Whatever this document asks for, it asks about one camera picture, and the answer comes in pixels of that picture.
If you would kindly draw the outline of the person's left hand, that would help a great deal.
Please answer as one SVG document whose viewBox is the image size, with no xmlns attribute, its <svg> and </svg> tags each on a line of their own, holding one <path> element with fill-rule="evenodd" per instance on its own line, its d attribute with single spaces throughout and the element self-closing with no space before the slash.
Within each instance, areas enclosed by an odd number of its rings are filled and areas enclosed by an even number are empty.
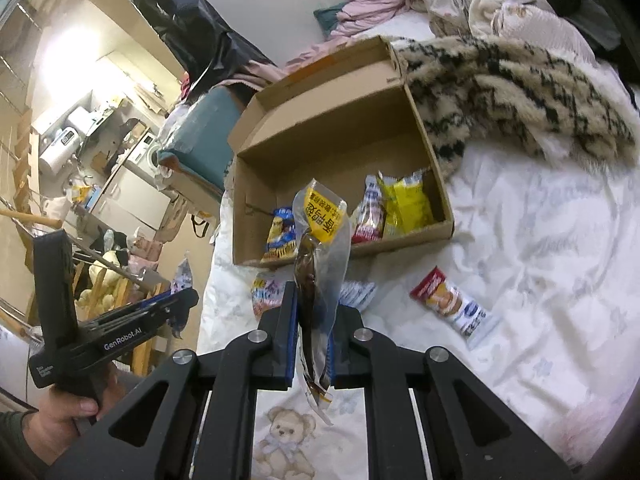
<svg viewBox="0 0 640 480">
<path fill-rule="evenodd" d="M 23 419 L 26 444 L 47 466 L 52 465 L 79 437 L 77 419 L 94 417 L 100 420 L 125 396 L 126 390 L 118 378 L 118 370 L 111 364 L 102 400 L 74 396 L 51 387 L 42 397 L 39 410 Z"/>
</svg>

